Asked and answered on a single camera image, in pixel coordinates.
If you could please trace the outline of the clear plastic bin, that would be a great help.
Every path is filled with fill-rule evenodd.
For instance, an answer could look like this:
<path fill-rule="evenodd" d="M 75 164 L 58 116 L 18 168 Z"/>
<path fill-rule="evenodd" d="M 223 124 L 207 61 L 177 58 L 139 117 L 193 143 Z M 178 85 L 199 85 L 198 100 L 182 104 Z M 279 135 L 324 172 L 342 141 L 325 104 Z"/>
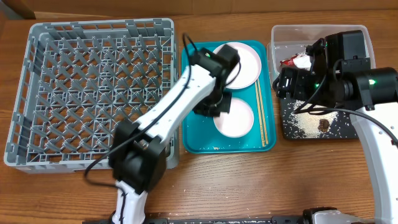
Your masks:
<path fill-rule="evenodd" d="M 300 24 L 276 25 L 271 30 L 271 40 L 267 45 L 267 63 L 269 79 L 274 83 L 282 69 L 280 62 L 297 53 L 305 51 L 305 47 L 314 44 L 318 39 L 339 32 L 360 30 L 364 35 L 366 56 L 370 58 L 371 68 L 376 68 L 373 45 L 368 29 L 357 24 Z"/>

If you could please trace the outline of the teal serving tray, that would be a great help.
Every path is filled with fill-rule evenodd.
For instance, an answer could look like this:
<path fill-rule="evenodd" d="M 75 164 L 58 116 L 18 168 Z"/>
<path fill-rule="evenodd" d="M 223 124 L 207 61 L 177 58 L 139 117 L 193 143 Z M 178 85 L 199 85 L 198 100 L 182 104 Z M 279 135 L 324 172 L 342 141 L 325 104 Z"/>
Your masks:
<path fill-rule="evenodd" d="M 229 138 L 222 135 L 215 127 L 212 117 L 205 117 L 190 113 L 182 123 L 182 141 L 186 150 L 194 154 L 233 153 L 233 152 L 265 152 L 276 144 L 277 134 L 275 130 L 274 107 L 272 103 L 271 84 L 265 47 L 256 40 L 241 40 L 252 47 L 260 56 L 262 68 L 259 76 L 262 91 L 262 100 L 267 124 L 269 143 L 262 147 L 257 113 L 255 84 L 240 90 L 226 91 L 232 93 L 233 98 L 245 101 L 253 110 L 254 124 L 247 135 L 240 138 Z"/>

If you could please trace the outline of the red wrapper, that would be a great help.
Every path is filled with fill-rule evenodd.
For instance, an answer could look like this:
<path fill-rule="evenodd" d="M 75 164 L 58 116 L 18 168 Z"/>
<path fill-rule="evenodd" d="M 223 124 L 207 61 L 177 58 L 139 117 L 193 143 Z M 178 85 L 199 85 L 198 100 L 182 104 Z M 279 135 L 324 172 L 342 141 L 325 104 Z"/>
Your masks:
<path fill-rule="evenodd" d="M 293 66 L 293 65 L 294 65 L 293 59 L 294 59 L 295 57 L 297 57 L 298 55 L 306 55 L 306 54 L 305 54 L 305 53 L 295 54 L 295 55 L 291 56 L 291 58 L 287 58 L 287 59 L 281 60 L 281 61 L 280 61 L 280 64 L 281 64 L 281 65 L 286 65 L 286 66 Z"/>

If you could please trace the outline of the right wooden chopstick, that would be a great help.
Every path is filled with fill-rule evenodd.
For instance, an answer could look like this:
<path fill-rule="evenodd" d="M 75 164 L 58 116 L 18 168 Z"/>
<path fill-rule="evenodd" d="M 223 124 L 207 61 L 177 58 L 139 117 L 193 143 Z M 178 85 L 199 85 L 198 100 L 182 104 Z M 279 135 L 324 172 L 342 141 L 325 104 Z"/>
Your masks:
<path fill-rule="evenodd" d="M 263 134 L 264 134 L 264 146 L 268 145 L 269 139 L 268 139 L 268 134 L 267 134 L 267 124 L 266 124 L 266 117 L 265 117 L 265 111 L 264 111 L 264 103 L 262 100 L 262 91 L 261 91 L 261 83 L 260 79 L 257 79 L 257 92 L 258 92 L 258 97 L 259 97 L 259 107 L 261 111 L 261 120 L 262 120 L 262 128 L 263 128 Z"/>

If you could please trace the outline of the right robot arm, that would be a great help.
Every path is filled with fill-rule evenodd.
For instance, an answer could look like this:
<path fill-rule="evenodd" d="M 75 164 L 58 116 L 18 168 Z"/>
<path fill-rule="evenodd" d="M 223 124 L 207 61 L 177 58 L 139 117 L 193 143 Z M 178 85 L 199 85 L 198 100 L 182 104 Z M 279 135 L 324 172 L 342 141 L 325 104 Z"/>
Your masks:
<path fill-rule="evenodd" d="M 397 223 L 397 70 L 372 68 L 364 34 L 350 30 L 306 47 L 308 70 L 283 67 L 278 98 L 302 101 L 295 114 L 348 114 L 363 147 L 373 187 L 371 223 Z"/>

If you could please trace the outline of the left wooden chopstick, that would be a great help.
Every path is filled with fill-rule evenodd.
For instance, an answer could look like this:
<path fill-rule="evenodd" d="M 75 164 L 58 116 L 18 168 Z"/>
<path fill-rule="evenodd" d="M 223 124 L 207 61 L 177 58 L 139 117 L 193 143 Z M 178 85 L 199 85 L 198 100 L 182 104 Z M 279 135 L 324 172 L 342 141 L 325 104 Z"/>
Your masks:
<path fill-rule="evenodd" d="M 261 144 L 262 147 L 265 146 L 265 139 L 264 139 L 264 129 L 263 129 L 263 124 L 262 124 L 262 118 L 261 118 L 261 104 L 260 104 L 260 96 L 259 96 L 259 81 L 255 81 L 255 91 L 256 91 L 256 102 L 257 102 L 257 113 L 258 113 L 258 118 L 259 118 L 259 128 L 260 128 L 260 134 L 261 134 Z"/>

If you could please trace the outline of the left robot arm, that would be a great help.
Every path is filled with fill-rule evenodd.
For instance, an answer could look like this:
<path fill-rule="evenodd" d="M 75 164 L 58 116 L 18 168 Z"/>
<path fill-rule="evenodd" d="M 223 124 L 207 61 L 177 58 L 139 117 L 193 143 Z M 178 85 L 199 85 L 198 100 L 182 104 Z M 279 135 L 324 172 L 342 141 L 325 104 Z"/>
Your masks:
<path fill-rule="evenodd" d="M 113 223 L 145 221 L 147 195 L 167 168 L 170 138 L 190 112 L 218 117 L 230 111 L 232 94 L 225 88 L 240 64 L 238 51 L 224 44 L 217 53 L 202 48 L 188 60 L 180 80 L 150 111 L 134 122 L 120 122 L 115 130 L 109 152 L 118 188 Z"/>

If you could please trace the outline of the grey plastic dish rack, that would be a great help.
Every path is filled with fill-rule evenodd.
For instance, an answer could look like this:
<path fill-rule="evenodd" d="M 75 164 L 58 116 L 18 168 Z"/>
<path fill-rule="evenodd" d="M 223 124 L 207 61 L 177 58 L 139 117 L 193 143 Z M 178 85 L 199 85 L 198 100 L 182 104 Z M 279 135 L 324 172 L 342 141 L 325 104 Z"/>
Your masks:
<path fill-rule="evenodd" d="M 177 47 L 169 18 L 34 24 L 4 163 L 30 174 L 106 169 L 119 122 L 177 82 Z"/>

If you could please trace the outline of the wooden chopstick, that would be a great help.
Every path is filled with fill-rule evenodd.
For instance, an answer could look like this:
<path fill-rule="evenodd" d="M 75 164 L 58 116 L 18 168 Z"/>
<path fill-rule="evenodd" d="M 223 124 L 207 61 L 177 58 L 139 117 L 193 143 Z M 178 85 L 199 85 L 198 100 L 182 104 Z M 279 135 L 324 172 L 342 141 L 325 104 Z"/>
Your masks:
<path fill-rule="evenodd" d="M 258 113 L 258 118 L 259 118 L 259 128 L 260 128 L 260 134 L 261 134 L 261 144 L 262 147 L 265 146 L 265 139 L 264 139 L 264 129 L 263 129 L 263 124 L 262 124 L 262 118 L 261 118 L 261 104 L 260 104 L 260 96 L 259 96 L 259 81 L 255 81 L 255 91 L 256 91 L 256 102 L 257 102 L 257 113 Z"/>
<path fill-rule="evenodd" d="M 261 111 L 261 120 L 262 120 L 262 128 L 263 128 L 263 134 L 264 134 L 264 146 L 268 145 L 269 139 L 268 139 L 268 134 L 267 134 L 267 124 L 266 124 L 266 117 L 265 117 L 265 111 L 264 111 L 264 103 L 262 100 L 262 91 L 261 91 L 261 83 L 260 79 L 257 79 L 257 92 L 258 92 L 258 97 L 259 97 L 259 107 Z"/>

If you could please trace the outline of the white napkin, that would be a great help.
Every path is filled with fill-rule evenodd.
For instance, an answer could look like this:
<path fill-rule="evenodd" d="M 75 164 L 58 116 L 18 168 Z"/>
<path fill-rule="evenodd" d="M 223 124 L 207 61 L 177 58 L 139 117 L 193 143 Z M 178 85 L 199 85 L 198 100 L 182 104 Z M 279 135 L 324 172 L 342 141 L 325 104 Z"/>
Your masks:
<path fill-rule="evenodd" d="M 312 66 L 311 56 L 298 55 L 293 59 L 293 63 L 299 69 L 310 70 L 310 67 Z"/>

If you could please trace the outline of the brown food scrap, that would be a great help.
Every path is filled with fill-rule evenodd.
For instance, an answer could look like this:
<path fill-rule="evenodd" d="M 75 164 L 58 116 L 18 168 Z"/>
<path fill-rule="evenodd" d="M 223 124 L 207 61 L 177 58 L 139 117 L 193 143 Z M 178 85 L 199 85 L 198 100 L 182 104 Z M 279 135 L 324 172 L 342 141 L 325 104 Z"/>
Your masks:
<path fill-rule="evenodd" d="M 318 125 L 318 130 L 325 133 L 329 130 L 330 127 L 330 122 L 327 119 L 320 119 L 319 120 L 319 125 Z"/>

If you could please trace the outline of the large white plate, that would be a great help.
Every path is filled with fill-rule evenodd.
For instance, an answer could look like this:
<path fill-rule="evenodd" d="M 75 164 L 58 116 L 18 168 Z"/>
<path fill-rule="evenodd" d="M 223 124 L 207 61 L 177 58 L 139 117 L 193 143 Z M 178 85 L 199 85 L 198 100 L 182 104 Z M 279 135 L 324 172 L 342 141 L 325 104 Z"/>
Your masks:
<path fill-rule="evenodd" d="M 249 45 L 241 42 L 227 42 L 229 46 L 238 51 L 240 65 L 235 66 L 227 78 L 227 88 L 240 90 L 251 86 L 261 74 L 261 58 Z"/>

